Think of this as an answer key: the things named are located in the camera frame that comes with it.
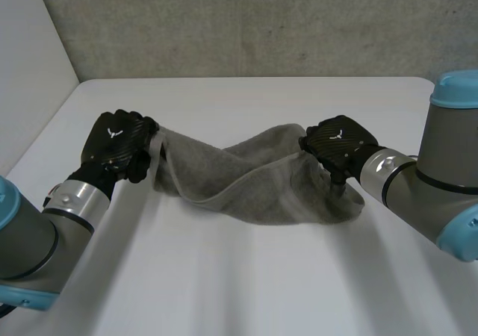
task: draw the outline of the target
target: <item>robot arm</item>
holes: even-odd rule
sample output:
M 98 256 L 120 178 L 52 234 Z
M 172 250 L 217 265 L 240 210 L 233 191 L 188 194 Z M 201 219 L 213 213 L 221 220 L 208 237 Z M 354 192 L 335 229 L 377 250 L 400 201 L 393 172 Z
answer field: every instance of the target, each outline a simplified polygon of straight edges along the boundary
M 380 146 L 345 116 L 309 127 L 299 144 L 331 172 L 332 193 L 354 177 L 373 198 L 462 261 L 478 258 L 478 71 L 441 76 L 418 160 Z
M 47 197 L 39 212 L 0 177 L 0 303 L 46 310 L 62 291 L 110 204 L 120 179 L 146 177 L 158 124 L 140 114 L 102 114 L 81 166 Z

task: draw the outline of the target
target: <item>concrete wall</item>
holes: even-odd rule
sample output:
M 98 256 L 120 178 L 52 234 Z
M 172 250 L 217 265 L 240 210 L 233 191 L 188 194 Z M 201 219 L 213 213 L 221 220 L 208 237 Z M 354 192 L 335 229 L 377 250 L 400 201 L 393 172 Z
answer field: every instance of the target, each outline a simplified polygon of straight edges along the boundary
M 478 66 L 478 0 L 45 0 L 81 80 Z
M 0 0 L 0 174 L 78 85 L 42 0 Z

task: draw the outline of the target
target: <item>gray wall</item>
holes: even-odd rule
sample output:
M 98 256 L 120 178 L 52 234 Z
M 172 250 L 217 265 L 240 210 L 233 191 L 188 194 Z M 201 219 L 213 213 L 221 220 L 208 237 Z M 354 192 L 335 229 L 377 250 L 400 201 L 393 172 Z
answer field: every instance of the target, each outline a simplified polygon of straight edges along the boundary
M 478 0 L 45 0 L 81 81 L 435 79 L 478 67 Z

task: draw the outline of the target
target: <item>cable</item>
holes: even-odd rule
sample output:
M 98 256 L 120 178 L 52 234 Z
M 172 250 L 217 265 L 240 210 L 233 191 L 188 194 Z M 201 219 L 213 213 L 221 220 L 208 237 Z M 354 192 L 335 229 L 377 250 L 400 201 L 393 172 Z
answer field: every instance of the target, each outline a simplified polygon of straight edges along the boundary
M 10 306 L 7 304 L 0 305 L 0 319 L 7 316 L 10 312 L 16 309 L 16 306 Z

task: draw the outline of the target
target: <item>white wall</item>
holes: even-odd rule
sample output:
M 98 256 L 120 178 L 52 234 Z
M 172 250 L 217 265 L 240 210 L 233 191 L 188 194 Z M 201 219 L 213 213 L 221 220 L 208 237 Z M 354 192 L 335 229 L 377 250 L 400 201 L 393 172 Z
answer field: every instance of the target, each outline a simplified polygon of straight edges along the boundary
M 0 174 L 78 85 L 43 0 L 0 0 Z

